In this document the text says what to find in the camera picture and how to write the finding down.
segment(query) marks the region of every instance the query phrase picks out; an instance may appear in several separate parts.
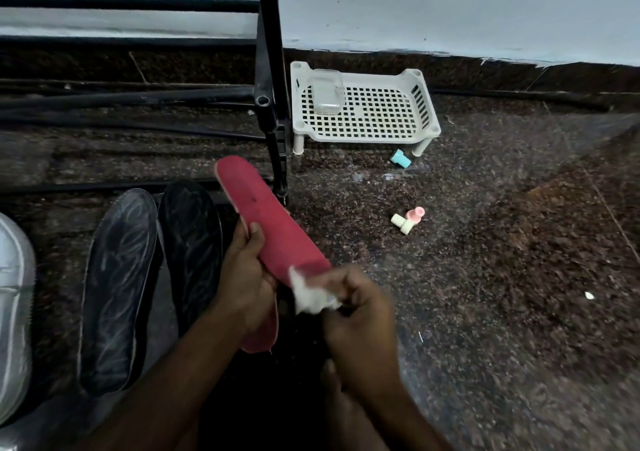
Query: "plastic basket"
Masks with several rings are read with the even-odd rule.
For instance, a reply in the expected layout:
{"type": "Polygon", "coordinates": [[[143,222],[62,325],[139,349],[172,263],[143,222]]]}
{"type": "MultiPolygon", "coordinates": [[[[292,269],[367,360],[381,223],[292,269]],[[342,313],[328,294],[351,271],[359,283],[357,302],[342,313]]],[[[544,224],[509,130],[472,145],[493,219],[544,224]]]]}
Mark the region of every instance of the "plastic basket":
{"type": "Polygon", "coordinates": [[[344,106],[336,115],[314,111],[313,74],[308,63],[292,62],[294,154],[302,154],[309,136],[320,142],[417,144],[412,153],[421,155],[440,135],[420,70],[399,75],[342,73],[344,106]]]}

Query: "black metal rack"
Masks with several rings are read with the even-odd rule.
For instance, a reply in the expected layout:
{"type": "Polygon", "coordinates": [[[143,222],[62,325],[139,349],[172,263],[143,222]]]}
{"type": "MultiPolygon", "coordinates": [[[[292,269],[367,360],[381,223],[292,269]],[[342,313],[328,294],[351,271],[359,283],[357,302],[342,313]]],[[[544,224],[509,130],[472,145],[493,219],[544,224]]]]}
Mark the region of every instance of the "black metal rack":
{"type": "MultiPolygon", "coordinates": [[[[209,137],[236,138],[244,141],[266,142],[273,180],[273,192],[282,204],[287,202],[287,156],[286,143],[291,129],[291,107],[282,51],[282,33],[280,29],[280,10],[278,0],[0,0],[0,8],[55,8],[55,9],[101,9],[101,10],[155,10],[155,11],[206,11],[257,13],[257,35],[255,41],[255,84],[253,86],[221,85],[206,90],[176,90],[131,93],[100,93],[60,95],[42,99],[18,99],[0,102],[0,123],[16,125],[20,121],[35,125],[63,125],[60,116],[34,116],[34,113],[65,111],[76,108],[140,105],[161,102],[185,102],[200,100],[209,106],[220,108],[253,108],[257,115],[260,130],[264,139],[248,134],[228,131],[198,132],[197,129],[179,129],[174,132],[185,132],[209,137]]],[[[0,37],[0,44],[12,43],[16,38],[0,37]]],[[[69,38],[66,43],[100,44],[95,38],[69,38]]],[[[149,46],[154,39],[148,40],[149,46]]],[[[145,46],[145,40],[137,40],[137,46],[145,46]]],[[[72,127],[80,127],[82,119],[70,118],[72,127]]],[[[88,122],[86,127],[105,127],[119,129],[153,130],[154,126],[136,125],[135,123],[118,124],[116,122],[88,122]]],[[[159,131],[172,131],[170,126],[159,126],[159,131]]],[[[214,180],[203,180],[207,188],[219,188],[214,180]]],[[[162,188],[169,180],[146,180],[141,182],[109,182],[95,184],[49,184],[41,186],[23,186],[0,189],[0,195],[28,193],[67,193],[77,191],[100,191],[129,189],[134,187],[162,188]]]]}

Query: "speckled floor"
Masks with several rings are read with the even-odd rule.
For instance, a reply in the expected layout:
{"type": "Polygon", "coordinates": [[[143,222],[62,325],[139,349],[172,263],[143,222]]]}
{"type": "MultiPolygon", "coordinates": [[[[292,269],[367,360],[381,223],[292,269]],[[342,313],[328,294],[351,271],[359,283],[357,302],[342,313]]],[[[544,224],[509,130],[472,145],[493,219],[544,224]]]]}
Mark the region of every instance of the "speckled floor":
{"type": "MultiPolygon", "coordinates": [[[[334,264],[360,264],[393,295],[405,383],[456,448],[636,449],[640,114],[453,97],[434,104],[442,136],[408,170],[388,161],[388,146],[308,143],[289,165],[292,216],[334,264]],[[416,205],[427,215],[403,236],[389,218],[416,205]]],[[[125,114],[133,113],[155,115],[125,114]]],[[[194,115],[173,109],[163,120],[194,115]]],[[[204,119],[257,131],[247,113],[204,119]]],[[[0,133],[0,183],[209,176],[212,160],[226,154],[245,155],[268,173],[258,145],[7,131],[0,133]]],[[[77,396],[75,384],[84,258],[113,197],[0,199],[0,210],[33,241],[40,274],[31,413],[0,430],[0,445],[63,447],[118,398],[92,402],[77,396]]],[[[164,274],[147,366],[175,339],[169,291],[164,274]]],[[[270,368],[262,381],[284,386],[295,374],[295,385],[308,383],[300,391],[313,390],[321,353],[309,350],[320,345],[315,328],[289,320],[282,344],[260,357],[270,368]]],[[[242,385],[244,364],[234,362],[220,395],[242,385]]]]}

